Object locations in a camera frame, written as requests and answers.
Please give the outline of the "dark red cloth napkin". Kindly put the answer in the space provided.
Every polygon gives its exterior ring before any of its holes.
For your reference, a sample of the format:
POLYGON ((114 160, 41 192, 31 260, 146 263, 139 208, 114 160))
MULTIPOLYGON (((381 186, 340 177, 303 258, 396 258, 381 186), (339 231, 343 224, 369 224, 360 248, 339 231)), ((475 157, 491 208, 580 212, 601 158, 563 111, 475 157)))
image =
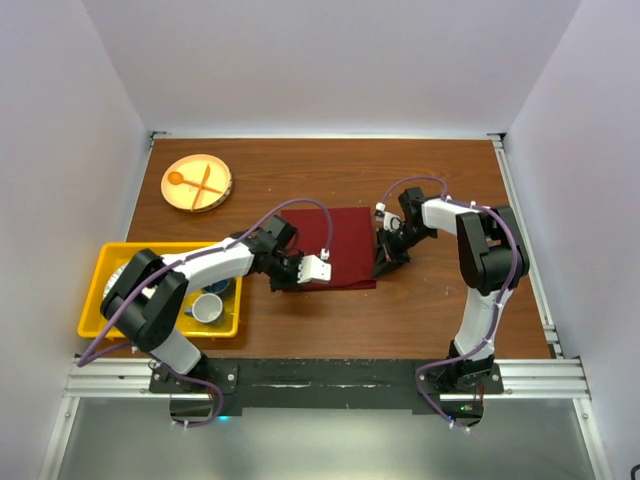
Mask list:
MULTIPOLYGON (((374 233, 368 207, 331 208, 334 233, 329 248, 332 267, 328 284, 309 283, 306 291, 367 290, 376 287, 374 233)), ((298 229, 297 248, 318 254, 325 246, 328 225, 320 209, 283 210, 281 217, 298 229)))

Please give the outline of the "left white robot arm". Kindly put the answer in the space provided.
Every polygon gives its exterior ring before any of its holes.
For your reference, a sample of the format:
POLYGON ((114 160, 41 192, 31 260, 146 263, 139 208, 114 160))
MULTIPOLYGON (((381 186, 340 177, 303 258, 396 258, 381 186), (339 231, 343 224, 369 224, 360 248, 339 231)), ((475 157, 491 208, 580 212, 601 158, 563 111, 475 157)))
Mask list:
POLYGON ((185 392, 211 388, 209 358, 176 326, 185 297, 223 280, 253 273, 269 277, 270 288, 293 290, 330 278, 326 253, 290 253, 298 230, 274 215, 266 226, 227 237, 215 245, 179 254, 138 251, 115 276, 100 305, 107 328, 170 372, 185 392))

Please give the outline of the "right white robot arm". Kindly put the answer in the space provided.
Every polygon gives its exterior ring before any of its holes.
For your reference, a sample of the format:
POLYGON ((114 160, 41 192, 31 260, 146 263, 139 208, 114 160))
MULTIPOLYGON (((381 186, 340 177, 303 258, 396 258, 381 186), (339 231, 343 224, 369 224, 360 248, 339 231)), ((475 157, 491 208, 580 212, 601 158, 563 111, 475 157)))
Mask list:
POLYGON ((511 207, 463 203, 450 196, 427 197, 418 187, 398 198, 403 214, 378 202, 374 218, 376 253, 372 275, 391 273, 410 262, 409 250, 442 232, 457 241, 458 264, 467 297, 460 327, 448 356, 417 368, 418 388, 425 393, 466 393, 491 375, 495 337, 506 303, 528 274, 529 255, 511 207))

